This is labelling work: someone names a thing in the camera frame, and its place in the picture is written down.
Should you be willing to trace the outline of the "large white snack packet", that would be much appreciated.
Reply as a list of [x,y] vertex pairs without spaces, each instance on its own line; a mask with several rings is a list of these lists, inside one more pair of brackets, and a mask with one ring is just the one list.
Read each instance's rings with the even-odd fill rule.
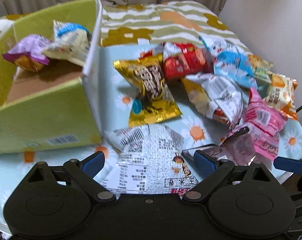
[[184,138],[166,125],[143,125],[105,133],[120,153],[102,181],[103,187],[120,194],[179,194],[198,184],[182,157]]

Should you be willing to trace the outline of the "gold snack packet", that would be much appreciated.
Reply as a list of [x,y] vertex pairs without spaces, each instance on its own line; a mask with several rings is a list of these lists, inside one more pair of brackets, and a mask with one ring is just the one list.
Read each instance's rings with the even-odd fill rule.
[[162,71],[159,54],[137,60],[116,60],[113,67],[139,89],[129,115],[130,127],[156,124],[182,115]]

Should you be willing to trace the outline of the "white blue snack packet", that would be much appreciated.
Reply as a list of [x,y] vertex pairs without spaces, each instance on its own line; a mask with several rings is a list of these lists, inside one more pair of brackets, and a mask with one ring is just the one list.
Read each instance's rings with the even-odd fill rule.
[[90,50],[91,33],[81,24],[53,21],[54,40],[41,53],[83,67]]

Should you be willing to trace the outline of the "pink striped snack packet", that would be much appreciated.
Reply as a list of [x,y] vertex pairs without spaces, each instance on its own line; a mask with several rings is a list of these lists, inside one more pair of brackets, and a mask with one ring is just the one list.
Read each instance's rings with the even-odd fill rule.
[[229,136],[239,129],[248,127],[256,153],[273,161],[278,156],[280,131],[287,117],[266,104],[255,88],[250,89],[244,122],[230,131]]

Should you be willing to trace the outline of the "red snack packet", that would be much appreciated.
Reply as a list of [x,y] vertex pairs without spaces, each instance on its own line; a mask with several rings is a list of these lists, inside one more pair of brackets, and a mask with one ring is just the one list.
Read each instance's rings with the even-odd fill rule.
[[213,73],[213,61],[206,48],[191,43],[163,42],[140,53],[140,58],[159,56],[162,72],[167,80],[176,80],[197,73]]

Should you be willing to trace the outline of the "white magenta snack packet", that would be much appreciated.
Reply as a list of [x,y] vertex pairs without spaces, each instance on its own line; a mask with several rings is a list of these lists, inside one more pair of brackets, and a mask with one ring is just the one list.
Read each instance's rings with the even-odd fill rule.
[[249,131],[249,128],[245,126],[228,137],[220,146],[204,145],[183,150],[182,154],[193,160],[195,152],[199,150],[216,160],[227,159],[236,165],[250,165],[255,159],[256,152]]

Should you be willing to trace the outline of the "striped floral duvet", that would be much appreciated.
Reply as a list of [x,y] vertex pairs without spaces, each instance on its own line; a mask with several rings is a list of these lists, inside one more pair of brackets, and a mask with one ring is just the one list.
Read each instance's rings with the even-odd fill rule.
[[[0,61],[3,53],[29,34],[52,39],[54,20],[78,23],[93,31],[98,11],[97,0],[76,0],[27,15],[9,16],[11,22],[0,34]],[[192,43],[201,46],[200,37],[207,43],[227,40],[242,53],[250,52],[216,14],[195,1],[102,7],[98,44],[103,47],[139,42]]]

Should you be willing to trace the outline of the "green yellow snack packet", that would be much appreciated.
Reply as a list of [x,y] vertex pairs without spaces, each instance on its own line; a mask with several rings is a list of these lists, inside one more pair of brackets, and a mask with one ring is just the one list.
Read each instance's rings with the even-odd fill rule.
[[254,54],[248,54],[247,56],[253,69],[254,77],[261,82],[270,84],[269,72],[273,68],[273,62],[268,62]]

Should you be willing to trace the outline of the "green cardboard box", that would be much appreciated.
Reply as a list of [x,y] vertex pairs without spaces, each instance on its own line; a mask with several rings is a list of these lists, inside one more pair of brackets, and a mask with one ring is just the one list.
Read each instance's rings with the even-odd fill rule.
[[[0,154],[80,147],[101,142],[98,113],[101,0],[76,0],[0,18]],[[54,38],[53,22],[77,23],[92,35],[79,66],[52,59],[37,73],[2,56],[31,34]]]

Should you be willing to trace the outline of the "blue cartoon snack packet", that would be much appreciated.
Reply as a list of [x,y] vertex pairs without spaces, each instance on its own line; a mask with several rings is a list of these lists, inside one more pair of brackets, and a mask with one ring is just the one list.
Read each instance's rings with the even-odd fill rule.
[[225,39],[199,37],[210,53],[215,75],[234,80],[239,86],[258,88],[248,56],[236,44]]

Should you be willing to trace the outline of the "light blue daisy cloth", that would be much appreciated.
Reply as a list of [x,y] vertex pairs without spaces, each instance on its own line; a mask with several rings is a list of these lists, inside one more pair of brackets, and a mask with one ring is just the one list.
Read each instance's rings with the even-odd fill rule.
[[[141,52],[150,48],[150,46],[133,45],[112,46],[98,50],[96,58],[99,60],[99,100],[102,103],[99,109],[103,131],[113,131],[128,126],[131,106],[136,96],[134,87],[131,87],[114,69],[113,62],[137,59]],[[183,85],[178,84],[170,90],[182,111],[182,116],[168,120],[165,125],[184,137],[183,148],[189,150],[207,144],[221,144],[227,137],[228,128],[198,113],[189,102]],[[95,180],[101,182],[112,170],[118,158],[115,150],[107,142],[31,154],[0,154],[0,224],[5,224],[2,209],[6,200],[35,163],[45,161],[50,166],[59,166],[71,158],[82,160],[96,150],[103,151],[107,156],[107,163],[95,176]],[[299,122],[291,119],[287,121],[280,132],[278,154],[281,157],[302,158],[302,126]]]

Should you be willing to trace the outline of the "purple snack packet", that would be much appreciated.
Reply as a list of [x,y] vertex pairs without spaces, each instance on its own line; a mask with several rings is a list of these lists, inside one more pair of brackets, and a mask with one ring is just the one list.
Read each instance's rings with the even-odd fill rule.
[[23,70],[39,72],[50,63],[50,60],[42,51],[51,43],[52,41],[48,38],[38,34],[31,34],[21,39],[2,57]]

